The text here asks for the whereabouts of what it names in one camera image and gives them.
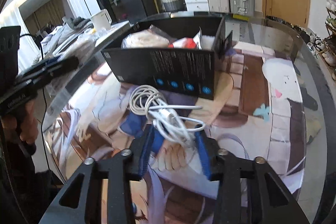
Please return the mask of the person's left hand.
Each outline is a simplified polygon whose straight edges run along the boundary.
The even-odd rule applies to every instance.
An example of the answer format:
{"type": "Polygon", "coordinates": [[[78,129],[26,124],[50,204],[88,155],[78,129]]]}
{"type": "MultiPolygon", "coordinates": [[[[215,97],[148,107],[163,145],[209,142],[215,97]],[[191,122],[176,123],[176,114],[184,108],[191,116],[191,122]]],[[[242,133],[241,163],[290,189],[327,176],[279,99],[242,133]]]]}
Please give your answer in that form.
{"type": "Polygon", "coordinates": [[[17,135],[15,129],[17,128],[17,120],[10,115],[1,118],[2,126],[5,133],[6,141],[15,141],[20,137],[21,141],[27,144],[34,144],[38,137],[38,121],[34,117],[35,101],[29,101],[25,105],[26,115],[21,123],[21,134],[17,135]]]}

